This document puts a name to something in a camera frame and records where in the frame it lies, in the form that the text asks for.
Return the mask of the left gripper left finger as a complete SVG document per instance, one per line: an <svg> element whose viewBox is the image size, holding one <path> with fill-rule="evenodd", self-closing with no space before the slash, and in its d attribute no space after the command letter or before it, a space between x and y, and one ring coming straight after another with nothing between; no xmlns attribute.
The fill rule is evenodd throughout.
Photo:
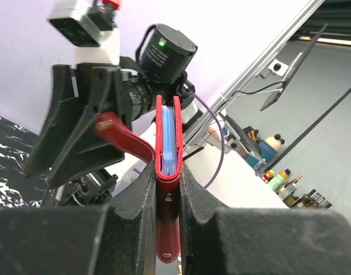
<svg viewBox="0 0 351 275"><path fill-rule="evenodd" d="M154 274L154 163L98 206L0 207L0 274Z"/></svg>

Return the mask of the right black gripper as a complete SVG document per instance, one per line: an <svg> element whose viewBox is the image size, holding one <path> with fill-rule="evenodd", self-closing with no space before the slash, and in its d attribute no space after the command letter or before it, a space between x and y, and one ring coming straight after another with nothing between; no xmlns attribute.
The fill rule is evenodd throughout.
<svg viewBox="0 0 351 275"><path fill-rule="evenodd" d="M52 66L49 111L22 168L25 176L35 176L51 167L51 189L123 160L123 153L94 133L100 114L113 112L131 123L151 111L153 101L145 80L118 65L78 64L72 76L77 97L70 66Z"/></svg>

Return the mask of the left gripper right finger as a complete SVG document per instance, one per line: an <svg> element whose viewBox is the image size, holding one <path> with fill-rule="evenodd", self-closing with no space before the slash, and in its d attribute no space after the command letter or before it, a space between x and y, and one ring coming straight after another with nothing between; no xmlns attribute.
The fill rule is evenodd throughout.
<svg viewBox="0 0 351 275"><path fill-rule="evenodd" d="M184 167L183 274L351 274L351 225L330 210L226 206Z"/></svg>

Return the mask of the red leather card holder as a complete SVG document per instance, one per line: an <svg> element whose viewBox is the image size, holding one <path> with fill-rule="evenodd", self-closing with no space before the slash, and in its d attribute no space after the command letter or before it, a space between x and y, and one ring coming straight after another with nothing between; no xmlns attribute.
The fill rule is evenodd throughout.
<svg viewBox="0 0 351 275"><path fill-rule="evenodd" d="M183 132L179 96L170 104L156 97L155 146L129 130L113 112L101 113L94 132L122 152L149 163L155 162L157 189L157 256L168 264L180 250L179 185L183 165Z"/></svg>

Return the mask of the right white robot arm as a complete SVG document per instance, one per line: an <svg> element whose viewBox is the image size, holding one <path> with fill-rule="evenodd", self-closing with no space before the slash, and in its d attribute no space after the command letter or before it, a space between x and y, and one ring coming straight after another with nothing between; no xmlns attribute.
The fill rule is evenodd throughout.
<svg viewBox="0 0 351 275"><path fill-rule="evenodd" d="M99 137L95 123L108 113L126 129L155 109L157 96L190 106L195 88L186 67L198 47L164 24L151 25L135 52L117 65L81 62L75 68L52 67L50 108L37 143L23 166L27 177L49 171L48 184L58 188L84 174L121 162L124 153Z"/></svg>

